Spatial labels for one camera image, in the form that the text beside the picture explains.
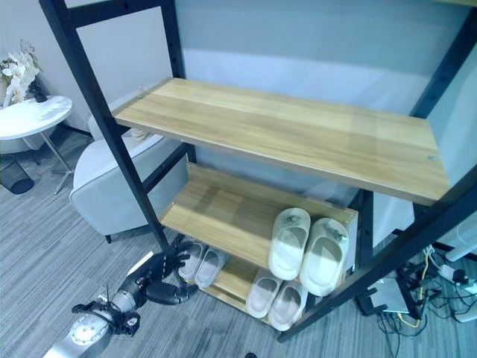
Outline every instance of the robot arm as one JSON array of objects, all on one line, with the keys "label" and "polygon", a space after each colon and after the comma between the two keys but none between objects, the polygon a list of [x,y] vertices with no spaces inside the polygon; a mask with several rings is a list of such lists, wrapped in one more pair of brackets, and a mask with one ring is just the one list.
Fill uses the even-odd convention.
[{"label": "robot arm", "polygon": [[78,304],[73,313],[81,313],[66,337],[55,344],[44,358],[99,357],[113,334],[134,336],[140,316],[134,312],[147,300],[158,304],[180,304],[198,291],[197,286],[174,286],[162,280],[184,266],[189,255],[180,254],[190,242],[152,255],[126,276],[111,301],[97,300]]}]

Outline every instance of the slide sandal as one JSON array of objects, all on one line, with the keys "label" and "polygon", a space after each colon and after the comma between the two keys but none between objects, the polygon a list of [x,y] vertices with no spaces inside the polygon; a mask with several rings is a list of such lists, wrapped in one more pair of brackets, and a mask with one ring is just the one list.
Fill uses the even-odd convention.
[{"label": "slide sandal", "polygon": [[199,269],[203,256],[206,254],[208,246],[202,242],[193,242],[191,247],[184,252],[184,254],[191,255],[188,260],[185,260],[185,266],[179,267],[179,275],[184,280],[193,280],[195,273]]},{"label": "slide sandal", "polygon": [[283,210],[277,216],[268,255],[272,274],[282,280],[297,278],[311,222],[310,215],[297,207]]},{"label": "slide sandal", "polygon": [[247,312],[255,318],[263,318],[270,310],[277,296],[282,280],[273,276],[269,271],[260,268],[248,292]]},{"label": "slide sandal", "polygon": [[300,273],[300,282],[313,295],[326,296],[336,288],[348,245],[348,232],[336,220],[313,224]]},{"label": "slide sandal", "polygon": [[285,282],[268,313],[268,321],[277,330],[288,330],[305,308],[308,291],[296,281]]},{"label": "slide sandal", "polygon": [[195,274],[195,283],[201,289],[213,284],[218,273],[227,262],[229,255],[216,248],[209,248]]}]

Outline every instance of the wooden board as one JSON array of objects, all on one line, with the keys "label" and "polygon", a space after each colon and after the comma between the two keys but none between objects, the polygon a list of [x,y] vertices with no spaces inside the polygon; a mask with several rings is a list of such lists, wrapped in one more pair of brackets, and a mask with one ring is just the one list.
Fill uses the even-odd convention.
[{"label": "wooden board", "polygon": [[444,2],[447,4],[465,5],[477,7],[477,0],[435,0],[437,2]]},{"label": "wooden board", "polygon": [[268,269],[275,218],[301,207],[313,219],[331,217],[345,227],[357,212],[292,195],[189,164],[189,182],[159,218],[161,224]]},{"label": "wooden board", "polygon": [[[218,274],[213,285],[202,289],[202,291],[235,307],[237,310],[247,313],[245,303],[257,271],[256,266],[231,257]],[[266,317],[260,319],[260,321],[269,324]]]},{"label": "wooden board", "polygon": [[429,123],[408,116],[174,78],[116,119],[419,204],[449,189]]}]

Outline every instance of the white side table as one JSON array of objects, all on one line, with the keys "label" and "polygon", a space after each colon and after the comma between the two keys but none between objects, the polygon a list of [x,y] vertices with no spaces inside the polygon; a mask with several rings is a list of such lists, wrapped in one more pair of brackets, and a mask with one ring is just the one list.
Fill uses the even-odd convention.
[{"label": "white side table", "polygon": [[74,171],[43,131],[68,118],[71,112],[72,100],[61,95],[49,96],[48,100],[43,103],[36,103],[34,99],[28,99],[0,110],[0,139],[23,138],[40,133],[48,147],[65,167],[66,170],[52,171],[55,174],[63,174],[61,182],[54,191],[55,194],[60,191],[67,177]]}]

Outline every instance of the power strip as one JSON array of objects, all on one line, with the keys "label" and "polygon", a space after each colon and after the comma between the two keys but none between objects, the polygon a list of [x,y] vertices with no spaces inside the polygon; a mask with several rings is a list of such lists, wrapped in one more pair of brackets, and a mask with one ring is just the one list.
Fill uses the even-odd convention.
[{"label": "power strip", "polygon": [[[454,283],[454,272],[455,270],[448,265],[442,265],[439,268],[439,275],[452,283]],[[471,295],[477,295],[477,282],[473,278],[469,278],[469,283],[465,286],[462,286],[460,283],[457,283],[457,287],[459,287],[460,289],[465,289]]]}]

